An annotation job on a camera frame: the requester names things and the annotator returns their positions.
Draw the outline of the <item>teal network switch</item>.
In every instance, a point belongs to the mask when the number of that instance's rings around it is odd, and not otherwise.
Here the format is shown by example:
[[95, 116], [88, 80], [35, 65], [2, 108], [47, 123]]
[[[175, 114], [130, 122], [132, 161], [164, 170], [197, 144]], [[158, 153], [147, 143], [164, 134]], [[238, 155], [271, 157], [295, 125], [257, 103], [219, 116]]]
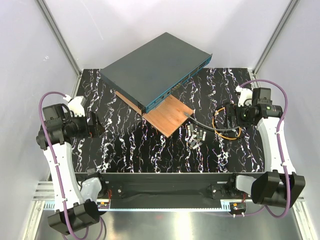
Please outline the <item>teal network switch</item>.
[[165, 32], [101, 69], [100, 75], [146, 114], [211, 58], [211, 54]]

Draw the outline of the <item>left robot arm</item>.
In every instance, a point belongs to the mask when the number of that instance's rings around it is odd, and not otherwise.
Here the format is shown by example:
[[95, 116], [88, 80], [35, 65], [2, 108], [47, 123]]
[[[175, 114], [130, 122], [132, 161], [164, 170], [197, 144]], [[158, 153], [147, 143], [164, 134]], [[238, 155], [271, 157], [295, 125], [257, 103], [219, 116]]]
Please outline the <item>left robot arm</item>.
[[96, 171], [78, 184], [72, 162], [72, 140], [99, 138], [104, 128], [94, 112], [89, 125], [86, 116], [75, 114], [63, 103], [44, 107], [40, 117], [36, 142], [49, 165], [55, 201], [55, 213], [48, 217], [48, 224], [67, 236], [100, 221], [97, 199], [108, 193], [107, 184]]

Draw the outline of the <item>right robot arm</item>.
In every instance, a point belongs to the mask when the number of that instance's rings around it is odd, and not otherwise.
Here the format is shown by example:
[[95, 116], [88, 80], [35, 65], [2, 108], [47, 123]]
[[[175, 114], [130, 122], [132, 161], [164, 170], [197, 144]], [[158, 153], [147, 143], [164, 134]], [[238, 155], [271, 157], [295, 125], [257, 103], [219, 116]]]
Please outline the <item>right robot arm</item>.
[[226, 122], [236, 127], [256, 126], [262, 140], [265, 172], [258, 178], [233, 174], [227, 183], [228, 195], [244, 193], [255, 204], [291, 208], [306, 185], [297, 175], [284, 136], [283, 109], [271, 100], [271, 89], [236, 87], [238, 103], [226, 105]]

